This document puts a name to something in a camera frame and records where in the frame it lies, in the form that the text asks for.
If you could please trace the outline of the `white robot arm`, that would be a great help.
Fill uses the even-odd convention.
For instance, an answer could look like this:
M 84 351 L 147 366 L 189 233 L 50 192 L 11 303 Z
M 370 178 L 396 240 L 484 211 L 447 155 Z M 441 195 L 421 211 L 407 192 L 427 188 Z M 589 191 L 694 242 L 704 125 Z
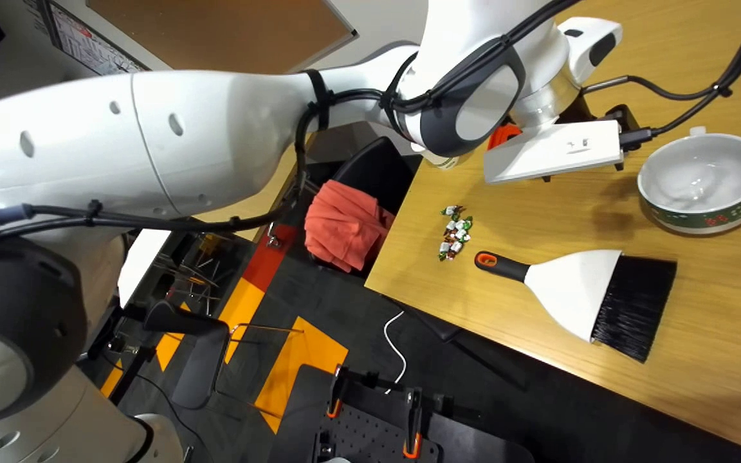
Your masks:
M 573 0 L 427 0 L 425 34 L 294 74 L 125 72 L 0 99 L 0 463 L 186 463 L 174 423 L 79 369 L 128 228 L 208 223 L 311 125 L 381 121 L 434 155 L 484 140 L 567 58 Z

